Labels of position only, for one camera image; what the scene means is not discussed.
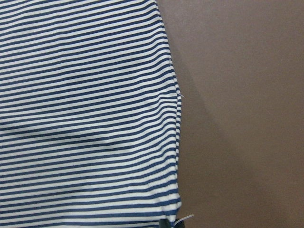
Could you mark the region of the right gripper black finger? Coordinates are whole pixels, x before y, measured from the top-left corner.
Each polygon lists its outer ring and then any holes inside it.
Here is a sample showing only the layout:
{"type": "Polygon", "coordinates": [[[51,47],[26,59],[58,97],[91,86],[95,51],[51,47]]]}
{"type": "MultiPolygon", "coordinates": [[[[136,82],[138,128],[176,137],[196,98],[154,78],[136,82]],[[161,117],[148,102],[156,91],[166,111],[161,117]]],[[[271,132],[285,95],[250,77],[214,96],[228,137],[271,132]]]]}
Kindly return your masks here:
{"type": "Polygon", "coordinates": [[[169,220],[168,219],[160,219],[159,220],[159,228],[169,228],[169,220]]]}

